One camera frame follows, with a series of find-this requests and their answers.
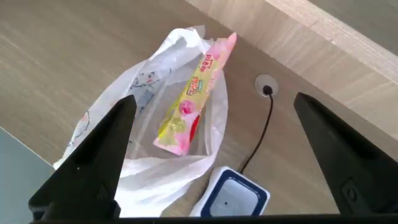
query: ice pop wrapper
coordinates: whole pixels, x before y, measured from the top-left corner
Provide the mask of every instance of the ice pop wrapper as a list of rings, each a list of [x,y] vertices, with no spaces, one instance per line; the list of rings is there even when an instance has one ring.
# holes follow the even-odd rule
[[[180,97],[169,108],[159,128],[154,145],[176,155],[188,154],[200,119],[215,82],[237,39],[236,33],[219,38],[200,60]]]

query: white device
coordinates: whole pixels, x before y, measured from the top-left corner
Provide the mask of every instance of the white device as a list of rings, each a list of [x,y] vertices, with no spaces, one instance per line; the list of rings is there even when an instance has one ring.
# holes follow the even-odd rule
[[[229,167],[215,168],[191,217],[259,216],[270,193]]]

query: cartoon print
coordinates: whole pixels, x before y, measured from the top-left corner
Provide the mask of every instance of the cartoon print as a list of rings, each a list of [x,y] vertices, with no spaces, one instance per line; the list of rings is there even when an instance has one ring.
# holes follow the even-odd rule
[[[80,119],[78,126],[76,127],[76,135],[72,138],[72,140],[68,143],[68,147],[72,146],[75,143],[75,139],[80,137],[85,131],[87,131],[88,126],[90,125],[90,112],[87,111],[83,117]]]
[[[182,116],[184,116],[186,114],[191,114],[196,109],[197,109],[196,104],[191,100],[183,100],[178,107],[178,110]]]
[[[153,88],[152,85],[159,81],[160,78],[158,75],[155,74],[155,72],[141,73],[138,74],[137,77],[134,79],[132,85],[130,86],[130,90],[133,89],[134,87],[145,87],[145,86]]]
[[[154,97],[154,93],[145,90],[142,96],[137,100],[137,107],[139,108],[138,114],[142,112],[145,106],[149,103],[149,101]]]

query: plastic bag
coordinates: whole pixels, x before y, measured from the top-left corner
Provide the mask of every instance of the plastic bag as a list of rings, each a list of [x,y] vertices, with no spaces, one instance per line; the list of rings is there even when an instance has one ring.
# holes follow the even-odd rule
[[[213,43],[202,39],[204,32],[204,26],[173,30],[153,56],[110,84],[78,122],[63,157],[54,164],[58,168],[119,99],[133,94],[136,120],[115,196],[121,217],[160,216],[214,163],[228,111],[223,73],[202,112],[189,154],[178,157],[152,144],[168,108]]]

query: wooden desk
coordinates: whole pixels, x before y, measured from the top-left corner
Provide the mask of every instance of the wooden desk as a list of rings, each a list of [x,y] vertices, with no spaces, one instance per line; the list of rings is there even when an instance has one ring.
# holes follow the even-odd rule
[[[149,57],[172,29],[200,24],[207,37],[231,33],[185,1],[1,1],[0,126],[55,162],[76,122],[118,75]],[[216,166],[239,167],[259,139],[269,109],[253,88],[260,73],[280,86],[263,145],[246,169],[272,194],[265,214],[338,212],[293,109],[298,91],[398,157],[391,137],[240,39],[225,68],[228,123]],[[196,180],[164,215],[188,215],[207,180]]]
[[[187,1],[398,140],[397,1]]]

